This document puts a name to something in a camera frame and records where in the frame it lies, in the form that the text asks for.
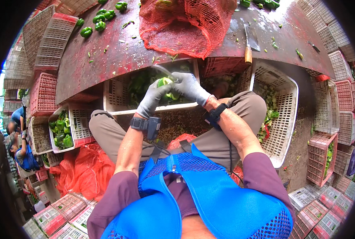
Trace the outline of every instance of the forearm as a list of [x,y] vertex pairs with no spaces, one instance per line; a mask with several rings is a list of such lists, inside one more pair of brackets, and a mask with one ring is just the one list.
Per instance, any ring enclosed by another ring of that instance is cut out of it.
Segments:
[[143,150],[143,132],[128,128],[119,146],[118,158],[114,174],[121,171],[132,171],[139,177],[139,163]]
[[[220,102],[215,98],[209,98],[204,108],[210,111],[211,109],[217,108],[219,105]],[[231,143],[236,147],[242,161],[245,156],[250,153],[264,153],[259,140],[253,134],[248,124],[232,110],[225,109],[220,114],[220,120],[217,123]]]

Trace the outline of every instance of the leg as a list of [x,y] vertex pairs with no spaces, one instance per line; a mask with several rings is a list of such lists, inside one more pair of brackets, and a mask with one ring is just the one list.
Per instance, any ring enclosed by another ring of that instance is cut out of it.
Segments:
[[[116,122],[111,114],[103,110],[95,110],[91,114],[89,128],[95,140],[102,147],[112,162],[116,163],[119,146],[126,134],[126,131]],[[143,141],[143,147],[150,146]],[[153,147],[143,149],[141,161],[148,160]]]
[[[238,93],[228,101],[230,109],[239,115],[251,128],[253,133],[257,135],[261,124],[264,121],[266,115],[265,101],[255,93],[251,91],[244,91]],[[240,160],[236,148],[231,143],[232,149],[232,166],[230,160],[228,138],[222,131],[215,128],[200,135],[191,143],[208,158],[215,163],[222,165],[230,172],[230,168],[234,169]],[[178,152],[183,152],[182,148],[177,149]]]

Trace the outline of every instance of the gloved hand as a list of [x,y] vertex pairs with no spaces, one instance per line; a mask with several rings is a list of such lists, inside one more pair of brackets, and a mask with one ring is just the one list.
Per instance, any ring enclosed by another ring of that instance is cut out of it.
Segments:
[[160,98],[166,93],[170,92],[173,84],[166,84],[158,88],[159,81],[155,81],[148,88],[146,95],[140,102],[136,112],[146,119],[149,119],[155,113]]
[[201,87],[194,74],[173,72],[172,75],[179,79],[178,82],[172,84],[175,91],[201,106],[205,105],[211,94]]

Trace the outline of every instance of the red wooden table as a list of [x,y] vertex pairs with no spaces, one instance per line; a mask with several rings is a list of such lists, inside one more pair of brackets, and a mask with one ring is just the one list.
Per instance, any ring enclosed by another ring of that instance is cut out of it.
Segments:
[[[80,29],[73,32],[59,67],[56,86],[57,104],[100,82],[149,67],[152,65],[152,57],[160,57],[157,62],[159,64],[171,61],[164,52],[147,50],[144,47],[139,36],[139,6],[137,5],[139,2],[139,0],[129,0],[127,11],[120,13],[114,7],[116,1],[109,1],[103,5],[103,8],[114,9],[116,17],[110,22],[106,21],[107,28],[103,32],[94,30],[87,39],[80,36]],[[80,16],[85,20],[83,27],[94,28],[92,19],[101,7],[97,5]],[[239,5],[238,8],[240,11],[233,14],[222,45],[218,46],[210,57],[243,57],[246,44],[243,24],[250,22],[256,29],[261,49],[261,52],[252,51],[254,58],[295,64],[334,78],[331,62],[320,37],[295,2],[281,1],[276,11],[259,9],[253,3],[248,9]],[[134,21],[135,24],[122,29],[121,26],[129,21]],[[275,38],[279,49],[271,46],[272,37]],[[311,41],[321,52],[316,52],[307,41]],[[296,54],[296,48],[304,55],[303,60],[300,60]]]

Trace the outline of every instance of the knife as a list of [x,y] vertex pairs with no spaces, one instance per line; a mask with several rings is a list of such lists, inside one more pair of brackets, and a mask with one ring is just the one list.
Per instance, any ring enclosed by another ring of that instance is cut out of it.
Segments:
[[256,30],[244,24],[245,36],[247,37],[247,45],[245,47],[245,63],[252,64],[252,49],[260,51],[259,40],[257,39]]

